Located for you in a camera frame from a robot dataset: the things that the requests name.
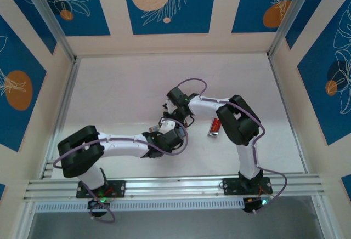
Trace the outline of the aluminium frame leg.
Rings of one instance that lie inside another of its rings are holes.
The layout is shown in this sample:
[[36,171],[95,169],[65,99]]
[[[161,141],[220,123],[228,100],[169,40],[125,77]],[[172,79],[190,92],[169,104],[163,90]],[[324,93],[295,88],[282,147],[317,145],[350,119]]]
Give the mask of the aluminium frame leg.
[[311,199],[324,239],[339,239],[337,223],[326,196],[312,195]]
[[36,206],[36,202],[23,202],[20,204],[12,239],[28,239]]

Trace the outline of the aluminium side rail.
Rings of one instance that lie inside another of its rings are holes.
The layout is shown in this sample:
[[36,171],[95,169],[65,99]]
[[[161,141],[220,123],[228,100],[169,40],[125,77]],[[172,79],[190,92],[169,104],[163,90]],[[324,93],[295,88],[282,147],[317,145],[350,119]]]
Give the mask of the aluminium side rail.
[[57,149],[56,146],[59,142],[60,134],[63,131],[64,123],[65,123],[66,116],[67,116],[67,111],[68,111],[69,104],[70,104],[71,97],[72,97],[73,88],[74,88],[77,74],[79,71],[79,66],[80,66],[80,59],[76,56],[73,63],[72,63],[72,67],[70,69],[70,73],[69,73],[69,76],[68,76],[68,79],[66,82],[65,90],[64,90],[63,96],[62,96],[61,101],[60,101],[58,116],[57,116],[57,119],[55,122],[52,136],[50,137],[48,145],[47,145],[47,149],[46,149],[46,153],[45,153],[45,156],[43,159],[41,170],[39,172],[39,179],[42,179],[44,177],[44,172],[45,172],[46,166],[47,166],[48,162],[52,160],[53,155],[55,153],[55,150]]
[[296,148],[297,148],[298,153],[299,153],[299,157],[300,157],[303,169],[304,169],[304,173],[307,174],[307,173],[309,173],[309,168],[308,168],[307,162],[305,160],[305,156],[304,156],[303,151],[302,151],[301,143],[299,142],[297,133],[293,127],[292,120],[291,120],[290,114],[288,112],[287,104],[285,101],[285,97],[283,95],[282,87],[281,87],[280,82],[279,82],[278,74],[276,73],[276,70],[275,70],[275,67],[274,67],[272,60],[270,58],[268,58],[268,61],[269,61],[269,65],[270,65],[272,74],[274,76],[275,82],[276,82],[276,86],[277,86],[279,94],[280,94],[282,104],[284,106],[285,114],[287,116],[288,123],[289,123],[290,129],[291,129],[294,141],[295,141],[295,145],[296,145]]

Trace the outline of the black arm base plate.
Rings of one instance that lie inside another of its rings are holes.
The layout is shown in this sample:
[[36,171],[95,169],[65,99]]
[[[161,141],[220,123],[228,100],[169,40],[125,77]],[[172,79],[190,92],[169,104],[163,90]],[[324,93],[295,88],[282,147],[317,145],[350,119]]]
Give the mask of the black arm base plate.
[[[126,181],[124,180],[108,180],[102,187],[92,190],[97,198],[124,198],[126,191]],[[78,183],[76,198],[93,198],[83,183]]]
[[271,181],[268,177],[263,177],[260,180],[224,178],[222,182],[225,195],[270,195],[273,193]]

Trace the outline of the aluminium rail frame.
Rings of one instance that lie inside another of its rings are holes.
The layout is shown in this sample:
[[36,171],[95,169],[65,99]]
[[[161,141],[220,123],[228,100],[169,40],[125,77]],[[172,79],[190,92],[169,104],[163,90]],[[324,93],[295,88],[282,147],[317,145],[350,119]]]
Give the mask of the aluminium rail frame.
[[[325,194],[317,174],[285,174],[284,177],[269,174],[270,184],[264,185],[261,196],[264,197],[271,188],[273,195],[282,191],[281,196],[320,196]],[[204,177],[159,177],[159,178],[125,178],[125,184],[114,189],[124,200],[158,200],[186,198],[223,198],[230,190],[226,176]],[[76,201],[76,193],[81,189],[76,179],[42,179],[30,180],[24,193],[25,202]]]

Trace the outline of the aluminium corner post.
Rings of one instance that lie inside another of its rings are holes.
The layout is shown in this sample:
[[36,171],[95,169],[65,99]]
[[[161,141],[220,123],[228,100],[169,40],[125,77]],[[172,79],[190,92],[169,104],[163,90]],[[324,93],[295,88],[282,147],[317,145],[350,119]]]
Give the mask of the aluminium corner post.
[[49,28],[50,32],[54,36],[57,43],[61,46],[64,54],[67,58],[75,63],[76,54],[73,52],[69,42],[66,39],[66,36],[58,23],[54,13],[52,12],[49,4],[46,0],[31,0],[37,11],[39,12],[41,18],[45,22],[46,26]]
[[286,34],[288,33],[291,25],[293,24],[294,20],[296,19],[302,5],[304,4],[305,0],[292,0],[291,4],[280,24],[278,30],[274,36],[274,39],[267,51],[267,57],[271,60],[276,53],[277,49],[279,48],[282,41],[285,39]]

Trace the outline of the controller board with LED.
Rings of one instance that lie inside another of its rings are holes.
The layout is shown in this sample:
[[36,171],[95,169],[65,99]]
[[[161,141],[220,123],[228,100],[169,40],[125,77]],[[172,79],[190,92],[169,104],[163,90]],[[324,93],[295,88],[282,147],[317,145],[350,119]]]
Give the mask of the controller board with LED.
[[87,209],[107,209],[110,207],[110,201],[108,201],[106,198],[102,198],[100,202],[96,199],[91,199],[88,201],[88,206]]
[[257,214],[257,212],[262,207],[266,206],[273,198],[274,196],[244,198],[243,211],[248,214]]

